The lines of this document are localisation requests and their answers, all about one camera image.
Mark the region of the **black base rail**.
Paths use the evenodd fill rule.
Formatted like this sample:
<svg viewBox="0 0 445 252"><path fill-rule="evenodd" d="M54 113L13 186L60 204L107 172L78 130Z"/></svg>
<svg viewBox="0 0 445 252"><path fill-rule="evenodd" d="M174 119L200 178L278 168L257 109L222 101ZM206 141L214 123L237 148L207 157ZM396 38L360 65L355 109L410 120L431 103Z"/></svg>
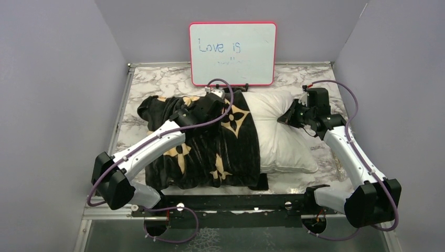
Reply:
<svg viewBox="0 0 445 252"><path fill-rule="evenodd" d="M335 214L311 205L303 194L167 195L154 209L132 206L131 216L149 227L300 228L306 219Z"/></svg>

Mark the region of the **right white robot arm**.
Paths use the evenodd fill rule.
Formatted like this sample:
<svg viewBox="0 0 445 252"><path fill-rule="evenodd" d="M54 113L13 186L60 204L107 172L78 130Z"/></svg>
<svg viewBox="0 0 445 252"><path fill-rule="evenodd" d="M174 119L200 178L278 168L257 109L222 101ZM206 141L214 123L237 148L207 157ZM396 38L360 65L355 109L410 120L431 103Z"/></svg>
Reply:
<svg viewBox="0 0 445 252"><path fill-rule="evenodd" d="M332 114L329 92L325 88L304 86L304 96L294 99L290 108L277 121L290 127L314 131L339 159L354 191L347 193L329 185L306 189L303 208L311 214L323 207L346 216L355 228L374 226L392 231L399 224L398 202L401 184L388 179L367 157L356 142L346 121L340 114Z"/></svg>

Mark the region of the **pink framed whiteboard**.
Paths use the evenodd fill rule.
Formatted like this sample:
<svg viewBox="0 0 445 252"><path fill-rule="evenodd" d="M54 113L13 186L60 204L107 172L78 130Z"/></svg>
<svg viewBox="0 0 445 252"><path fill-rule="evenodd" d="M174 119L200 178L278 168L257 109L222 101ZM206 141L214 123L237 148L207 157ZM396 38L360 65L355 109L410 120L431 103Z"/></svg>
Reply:
<svg viewBox="0 0 445 252"><path fill-rule="evenodd" d="M191 82L219 78L231 85L269 86L274 80L277 25L274 22L191 23Z"/></svg>

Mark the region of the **black floral plush pillowcase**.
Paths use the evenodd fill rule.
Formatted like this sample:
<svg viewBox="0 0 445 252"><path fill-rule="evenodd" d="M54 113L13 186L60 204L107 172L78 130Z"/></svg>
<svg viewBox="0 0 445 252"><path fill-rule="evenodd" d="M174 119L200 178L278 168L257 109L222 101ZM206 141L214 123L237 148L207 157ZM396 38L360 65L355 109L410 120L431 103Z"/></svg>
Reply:
<svg viewBox="0 0 445 252"><path fill-rule="evenodd" d="M145 168L145 184L157 190L177 186L256 187L261 180L260 145L244 88L234 88L229 113L208 128L194 130Z"/></svg>

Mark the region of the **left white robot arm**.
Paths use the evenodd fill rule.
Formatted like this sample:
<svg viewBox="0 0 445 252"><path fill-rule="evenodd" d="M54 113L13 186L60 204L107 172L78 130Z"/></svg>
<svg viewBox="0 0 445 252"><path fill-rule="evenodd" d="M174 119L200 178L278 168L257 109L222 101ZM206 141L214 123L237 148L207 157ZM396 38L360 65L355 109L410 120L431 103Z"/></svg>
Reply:
<svg viewBox="0 0 445 252"><path fill-rule="evenodd" d="M135 145L115 155L100 153L94 161L93 192L97 192L111 210L132 204L145 207L151 215L161 214L165 202L160 193L133 179L165 152L185 143L189 134L220 121L229 108L223 91L210 91L196 100L193 108L174 111L154 133Z"/></svg>

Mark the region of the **clear plastic ruler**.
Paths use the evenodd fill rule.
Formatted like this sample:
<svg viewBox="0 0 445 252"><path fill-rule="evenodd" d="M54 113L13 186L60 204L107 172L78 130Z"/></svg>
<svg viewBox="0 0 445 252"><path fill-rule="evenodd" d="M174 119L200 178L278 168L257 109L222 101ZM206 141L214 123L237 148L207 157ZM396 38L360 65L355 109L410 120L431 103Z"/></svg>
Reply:
<svg viewBox="0 0 445 252"><path fill-rule="evenodd" d="M334 166L335 166L336 175L337 175L338 180L340 182L347 180L348 179L347 172L344 169L343 164L341 163L340 159L335 154L335 152L332 150L331 150L331 154L332 154L332 158L334 161Z"/></svg>

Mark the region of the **white pillow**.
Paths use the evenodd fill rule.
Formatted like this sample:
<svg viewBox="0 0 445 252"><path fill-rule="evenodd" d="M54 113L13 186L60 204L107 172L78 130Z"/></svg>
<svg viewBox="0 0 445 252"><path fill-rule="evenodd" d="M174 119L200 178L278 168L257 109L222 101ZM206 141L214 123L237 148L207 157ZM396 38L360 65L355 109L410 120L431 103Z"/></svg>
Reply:
<svg viewBox="0 0 445 252"><path fill-rule="evenodd" d="M257 130L261 173L314 173L318 165L298 129L278 122L290 109L288 91L245 92Z"/></svg>

